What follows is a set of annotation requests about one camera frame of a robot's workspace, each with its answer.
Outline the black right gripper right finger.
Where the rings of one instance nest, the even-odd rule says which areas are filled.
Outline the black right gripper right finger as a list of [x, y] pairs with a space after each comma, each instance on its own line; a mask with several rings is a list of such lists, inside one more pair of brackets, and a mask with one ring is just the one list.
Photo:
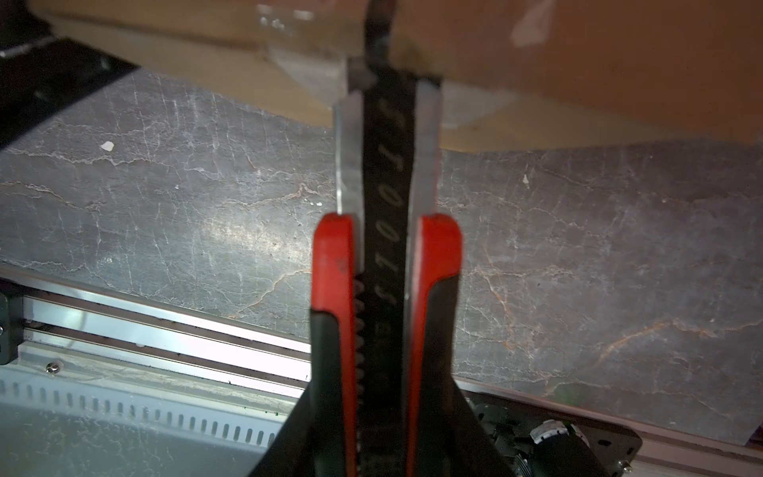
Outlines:
[[451, 475], [514, 477], [514, 471], [484, 431], [455, 381], [450, 382], [450, 387]]

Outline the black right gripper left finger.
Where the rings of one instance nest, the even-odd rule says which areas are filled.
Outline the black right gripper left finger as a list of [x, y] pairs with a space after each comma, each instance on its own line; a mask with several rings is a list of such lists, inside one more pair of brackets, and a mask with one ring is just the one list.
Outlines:
[[250, 477], [313, 475], [310, 392], [308, 386]]

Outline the red handled box cutter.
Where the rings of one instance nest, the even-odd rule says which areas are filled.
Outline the red handled box cutter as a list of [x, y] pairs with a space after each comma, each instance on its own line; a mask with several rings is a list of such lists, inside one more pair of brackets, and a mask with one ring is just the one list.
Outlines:
[[460, 233], [436, 210], [441, 81], [391, 62], [395, 1], [372, 1], [335, 105], [337, 210], [312, 246], [309, 401], [318, 476], [409, 476], [421, 449], [427, 294]]

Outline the brown cardboard express box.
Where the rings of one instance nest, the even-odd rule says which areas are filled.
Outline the brown cardboard express box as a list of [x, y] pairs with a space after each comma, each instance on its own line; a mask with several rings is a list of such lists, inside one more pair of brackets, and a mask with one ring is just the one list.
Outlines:
[[[367, 1], [32, 1], [64, 37], [328, 126]], [[392, 1], [393, 66], [443, 80], [444, 148], [762, 138], [758, 1]]]

